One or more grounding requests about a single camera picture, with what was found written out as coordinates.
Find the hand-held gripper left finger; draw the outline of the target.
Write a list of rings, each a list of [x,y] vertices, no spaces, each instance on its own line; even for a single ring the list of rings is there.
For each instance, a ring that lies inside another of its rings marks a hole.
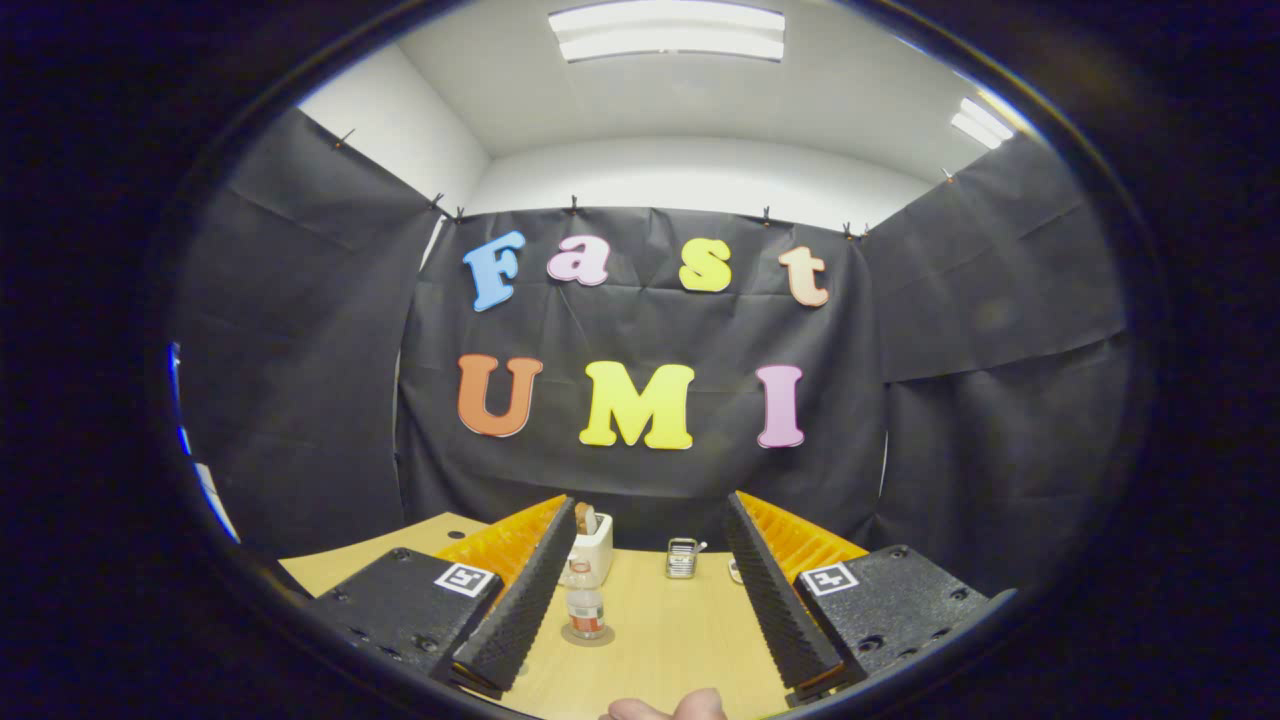
[[[393,548],[306,612],[398,673],[499,700],[538,637],[573,546],[573,506],[556,496],[436,553]]]

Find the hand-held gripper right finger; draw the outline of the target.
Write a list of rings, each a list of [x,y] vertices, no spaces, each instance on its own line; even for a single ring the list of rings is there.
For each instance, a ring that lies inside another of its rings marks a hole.
[[[1016,593],[987,596],[905,544],[865,551],[744,492],[723,528],[791,707],[952,657]]]

